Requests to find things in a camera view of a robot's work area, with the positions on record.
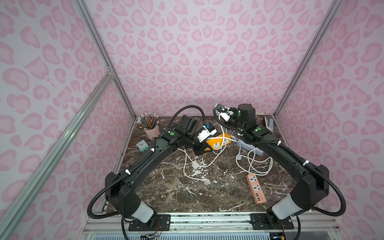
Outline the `yellow power strip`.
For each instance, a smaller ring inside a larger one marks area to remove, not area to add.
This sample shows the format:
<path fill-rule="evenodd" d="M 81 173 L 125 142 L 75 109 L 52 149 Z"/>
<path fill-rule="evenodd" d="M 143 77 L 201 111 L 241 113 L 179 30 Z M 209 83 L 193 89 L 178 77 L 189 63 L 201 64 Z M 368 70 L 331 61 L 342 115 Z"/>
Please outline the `yellow power strip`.
<path fill-rule="evenodd" d="M 206 150 L 219 150 L 231 142 L 232 138 L 228 133 L 221 134 L 218 137 L 208 138 L 207 144 L 209 145 L 209 147 L 207 147 Z"/>

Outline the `pink power strip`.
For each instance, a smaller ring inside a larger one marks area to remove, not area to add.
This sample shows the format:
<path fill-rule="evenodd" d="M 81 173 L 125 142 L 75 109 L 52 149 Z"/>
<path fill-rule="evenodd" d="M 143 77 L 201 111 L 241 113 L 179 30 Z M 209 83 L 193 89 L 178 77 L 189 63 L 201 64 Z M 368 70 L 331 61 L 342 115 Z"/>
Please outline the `pink power strip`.
<path fill-rule="evenodd" d="M 247 181 L 251 189 L 252 196 L 257 205 L 267 202 L 264 192 L 262 191 L 259 180 L 256 175 L 248 174 Z"/>

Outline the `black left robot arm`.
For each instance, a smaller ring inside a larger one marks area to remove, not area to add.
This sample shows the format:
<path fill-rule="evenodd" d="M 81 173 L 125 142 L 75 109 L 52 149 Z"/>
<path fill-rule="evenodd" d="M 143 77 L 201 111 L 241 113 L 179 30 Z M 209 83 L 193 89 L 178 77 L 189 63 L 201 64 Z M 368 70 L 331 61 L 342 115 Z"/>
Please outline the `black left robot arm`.
<path fill-rule="evenodd" d="M 196 122 L 189 116 L 182 116 L 174 127 L 168 125 L 152 141 L 152 146 L 127 169 L 119 174 L 109 173 L 105 179 L 105 188 L 97 193 L 88 205 L 88 216 L 91 219 L 103 219 L 121 215 L 126 219 L 135 218 L 147 223 L 155 212 L 140 199 L 136 190 L 150 172 L 177 149 L 192 149 L 197 156 L 213 151 L 206 139 L 214 134 L 215 127 L 203 120 L 202 128 L 194 134 L 192 131 Z M 116 209 L 115 212 L 99 215 L 93 212 L 94 204 L 102 195 Z"/>

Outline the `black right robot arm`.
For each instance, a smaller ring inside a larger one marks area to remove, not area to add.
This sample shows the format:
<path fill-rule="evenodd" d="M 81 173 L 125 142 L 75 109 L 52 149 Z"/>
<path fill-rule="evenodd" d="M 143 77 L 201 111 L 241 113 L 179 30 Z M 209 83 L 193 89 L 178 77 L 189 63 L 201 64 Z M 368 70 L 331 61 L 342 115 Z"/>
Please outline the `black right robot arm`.
<path fill-rule="evenodd" d="M 331 217 L 340 217 L 346 212 L 346 200 L 340 189 L 330 180 L 328 168 L 310 163 L 282 144 L 272 131 L 258 124 L 256 110 L 251 104 L 240 104 L 237 108 L 216 104 L 213 114 L 222 127 L 238 132 L 243 142 L 268 154 L 296 181 L 295 187 L 285 198 L 268 208 L 267 217 L 270 222 L 282 221 L 309 210 Z M 336 212 L 316 206 L 329 195 L 330 189 L 335 191 L 340 200 L 340 208 Z"/>

